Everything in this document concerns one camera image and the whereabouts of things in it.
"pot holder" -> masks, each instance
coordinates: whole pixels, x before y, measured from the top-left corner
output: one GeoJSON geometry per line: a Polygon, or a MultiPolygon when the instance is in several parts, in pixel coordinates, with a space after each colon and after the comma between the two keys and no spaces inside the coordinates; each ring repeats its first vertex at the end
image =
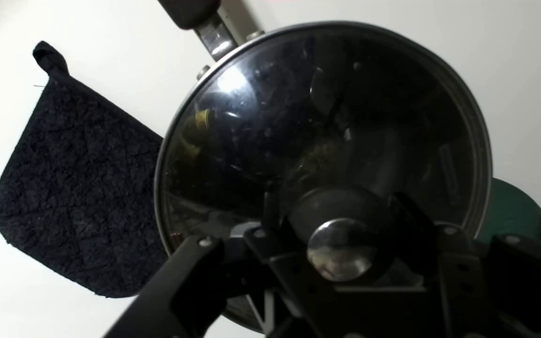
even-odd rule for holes
{"type": "Polygon", "coordinates": [[[166,262],[155,224],[162,140],[70,78],[46,42],[49,83],[0,179],[0,233],[106,297],[136,295],[166,262]]]}

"screw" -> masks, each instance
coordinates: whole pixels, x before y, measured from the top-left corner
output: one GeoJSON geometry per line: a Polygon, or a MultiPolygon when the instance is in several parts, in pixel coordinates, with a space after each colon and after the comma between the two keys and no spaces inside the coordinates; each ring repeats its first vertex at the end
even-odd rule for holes
{"type": "Polygon", "coordinates": [[[256,232],[254,232],[254,237],[256,237],[256,239],[265,239],[267,233],[265,233],[265,230],[256,230],[256,232]]]}
{"type": "Polygon", "coordinates": [[[508,245],[511,245],[511,247],[517,247],[517,245],[521,243],[521,239],[519,239],[519,237],[513,237],[513,235],[506,237],[504,241],[506,241],[508,245]]]}
{"type": "Polygon", "coordinates": [[[196,79],[201,81],[201,78],[207,76],[209,70],[211,70],[211,66],[203,66],[196,79]]]}
{"type": "Polygon", "coordinates": [[[247,36],[247,42],[265,36],[265,31],[256,31],[247,36]]]}
{"type": "Polygon", "coordinates": [[[201,247],[201,248],[209,248],[209,247],[213,247],[213,239],[211,239],[211,237],[201,239],[201,241],[200,241],[200,247],[201,247]]]}
{"type": "Polygon", "coordinates": [[[446,228],[444,233],[449,235],[449,237],[453,237],[453,235],[459,233],[459,230],[457,230],[457,228],[446,228]]]}

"black mount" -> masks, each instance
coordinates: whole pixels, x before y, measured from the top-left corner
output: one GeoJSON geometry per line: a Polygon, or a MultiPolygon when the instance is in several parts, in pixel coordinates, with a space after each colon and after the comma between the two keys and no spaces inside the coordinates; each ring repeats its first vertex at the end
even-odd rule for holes
{"type": "Polygon", "coordinates": [[[393,267],[416,277],[408,282],[329,282],[294,228],[269,215],[239,239],[188,237],[108,337],[201,338],[237,295],[248,295],[269,338],[541,337],[541,243],[504,235],[476,245],[404,196],[389,211],[393,267]]]}

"metal knob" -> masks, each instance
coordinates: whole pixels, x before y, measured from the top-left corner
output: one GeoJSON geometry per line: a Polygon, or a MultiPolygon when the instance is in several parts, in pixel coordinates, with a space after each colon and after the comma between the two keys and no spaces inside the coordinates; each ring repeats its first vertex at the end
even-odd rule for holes
{"type": "Polygon", "coordinates": [[[309,262],[331,282],[352,282],[372,269],[378,250],[369,245],[369,226],[337,218],[320,226],[309,241],[309,262]]]}

